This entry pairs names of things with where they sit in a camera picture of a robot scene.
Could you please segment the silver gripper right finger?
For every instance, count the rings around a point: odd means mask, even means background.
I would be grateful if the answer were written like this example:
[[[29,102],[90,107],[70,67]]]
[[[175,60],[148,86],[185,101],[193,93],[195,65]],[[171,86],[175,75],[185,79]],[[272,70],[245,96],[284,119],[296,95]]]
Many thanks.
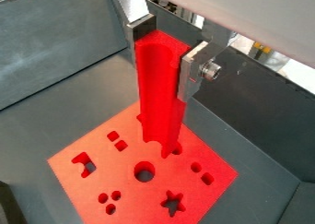
[[[237,33],[208,19],[203,22],[201,40],[181,57],[177,99],[187,102],[199,91],[203,79],[216,80],[221,66],[213,62],[232,42]]]

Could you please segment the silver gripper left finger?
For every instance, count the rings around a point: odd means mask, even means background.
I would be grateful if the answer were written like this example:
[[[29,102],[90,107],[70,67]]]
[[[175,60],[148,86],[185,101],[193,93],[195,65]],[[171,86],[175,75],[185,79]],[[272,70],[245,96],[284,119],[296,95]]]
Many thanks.
[[[151,14],[147,0],[117,0],[125,37],[135,60],[135,42],[156,29],[156,17]]]

